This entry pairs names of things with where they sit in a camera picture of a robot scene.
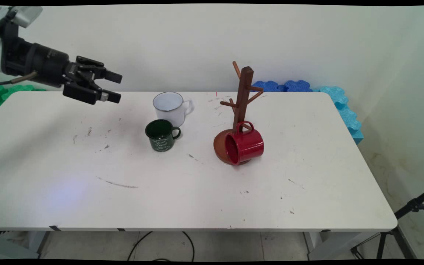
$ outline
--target tripod stand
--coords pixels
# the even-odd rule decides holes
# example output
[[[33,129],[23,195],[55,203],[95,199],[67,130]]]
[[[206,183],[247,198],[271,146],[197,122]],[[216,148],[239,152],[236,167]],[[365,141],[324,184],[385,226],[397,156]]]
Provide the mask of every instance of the tripod stand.
[[[409,212],[418,212],[419,210],[424,210],[424,193],[417,198],[414,198],[410,200],[404,207],[402,207],[400,210],[395,212],[395,217],[397,220],[405,216]],[[398,226],[389,232],[381,232],[381,239],[379,241],[379,248],[377,250],[377,259],[382,258],[382,253],[384,252],[384,245],[385,245],[385,238],[387,235],[394,235],[394,232],[398,232]],[[364,259],[361,253],[358,251],[358,247],[368,240],[365,240],[363,243],[360,243],[356,245],[355,247],[351,248],[351,253],[353,253],[358,259]]]

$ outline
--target mug rim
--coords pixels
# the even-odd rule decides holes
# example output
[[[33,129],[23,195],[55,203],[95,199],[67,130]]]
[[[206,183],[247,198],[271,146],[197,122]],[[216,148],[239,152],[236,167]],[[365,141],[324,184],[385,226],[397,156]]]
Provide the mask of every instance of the mug rim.
[[[165,93],[175,93],[175,94],[178,94],[180,97],[181,97],[181,100],[182,100],[182,102],[181,102],[181,104],[178,106],[178,107],[181,107],[182,106],[182,104],[184,103],[184,99],[183,99],[183,97],[181,96],[181,94],[179,94],[178,92],[174,92],[174,91],[165,91],[165,92],[161,92],[160,94],[158,94],[158,95],[156,95],[154,98],[153,98],[153,100],[152,100],[152,104],[153,104],[153,107],[155,108],[155,109],[157,109],[157,110],[159,110],[159,111],[163,111],[163,112],[168,112],[168,111],[173,111],[173,110],[175,110],[175,109],[177,109],[178,107],[175,107],[174,109],[170,109],[170,110],[162,110],[162,109],[159,109],[159,108],[157,108],[156,106],[155,106],[155,99],[156,99],[156,97],[158,97],[159,95],[161,95],[161,94],[165,94]]]
[[[240,146],[237,144],[237,139],[235,139],[235,135],[234,134],[232,134],[231,132],[228,132],[226,135],[225,135],[225,141],[227,140],[227,137],[231,137],[232,139],[233,139],[233,143],[234,143],[234,145],[237,147],[237,162],[236,163],[234,163],[233,161],[231,161],[230,159],[229,159],[229,161],[232,163],[232,165],[238,165],[238,164],[240,164],[240,158],[241,158],[241,149],[240,149]],[[227,153],[227,156],[229,156],[229,150],[227,149],[227,148],[225,148],[225,152]]]
[[[146,129],[148,128],[148,126],[150,126],[150,124],[152,124],[152,123],[154,123],[154,122],[158,122],[158,121],[165,121],[165,122],[167,122],[167,123],[169,123],[169,124],[170,124],[170,131],[169,131],[169,133],[168,133],[168,134],[165,134],[165,135],[161,135],[161,136],[159,136],[159,137],[152,137],[152,136],[149,136],[149,135],[148,135],[148,133],[146,132]],[[154,120],[154,121],[149,122],[149,123],[145,126],[145,134],[146,134],[146,136],[147,136],[148,138],[150,138],[150,139],[163,139],[163,138],[166,138],[167,136],[169,136],[170,134],[172,134],[172,132],[173,132],[173,124],[172,124],[170,121],[165,120],[165,119],[156,119],[156,120]]]

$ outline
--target green mug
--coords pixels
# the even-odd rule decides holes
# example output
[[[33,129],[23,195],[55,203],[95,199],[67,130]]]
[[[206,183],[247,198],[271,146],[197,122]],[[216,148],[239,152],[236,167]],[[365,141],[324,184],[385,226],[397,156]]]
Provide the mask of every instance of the green mug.
[[[173,136],[173,130],[178,130],[178,134]],[[155,120],[145,128],[145,134],[150,138],[153,150],[158,152],[168,151],[173,147],[175,139],[181,135],[179,127],[173,127],[167,120]]]

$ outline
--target mug handle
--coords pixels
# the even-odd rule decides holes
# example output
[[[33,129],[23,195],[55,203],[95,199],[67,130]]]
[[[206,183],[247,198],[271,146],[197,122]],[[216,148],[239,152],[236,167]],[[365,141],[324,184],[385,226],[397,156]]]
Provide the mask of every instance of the mug handle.
[[[194,110],[194,106],[192,105],[192,99],[187,100],[187,101],[183,101],[183,103],[186,103],[186,102],[189,102],[189,106],[184,111],[184,115],[190,114]]]
[[[253,124],[251,122],[249,122],[249,121],[242,121],[242,122],[237,123],[237,133],[240,131],[240,126],[242,124],[244,124],[244,123],[247,123],[247,124],[249,124],[251,126],[251,131],[254,130],[254,126],[253,126]]]
[[[172,131],[174,131],[174,130],[178,130],[179,131],[176,136],[173,136],[173,140],[176,140],[181,135],[181,129],[179,127],[173,127],[173,129],[171,130],[171,133],[173,133]]]

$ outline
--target table leg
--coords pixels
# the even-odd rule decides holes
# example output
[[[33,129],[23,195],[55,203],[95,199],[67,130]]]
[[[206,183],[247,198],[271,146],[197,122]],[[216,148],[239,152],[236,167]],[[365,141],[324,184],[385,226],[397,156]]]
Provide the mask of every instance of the table leg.
[[[28,231],[27,238],[29,240],[29,250],[39,253],[40,244],[47,231]]]
[[[345,250],[350,251],[353,246],[374,235],[374,232],[324,232],[327,234],[328,238],[317,245],[312,241],[309,242],[309,239],[318,240],[318,238],[320,238],[319,235],[317,236],[314,233],[315,232],[308,233],[305,237],[309,250],[309,260],[327,260],[335,258]]]

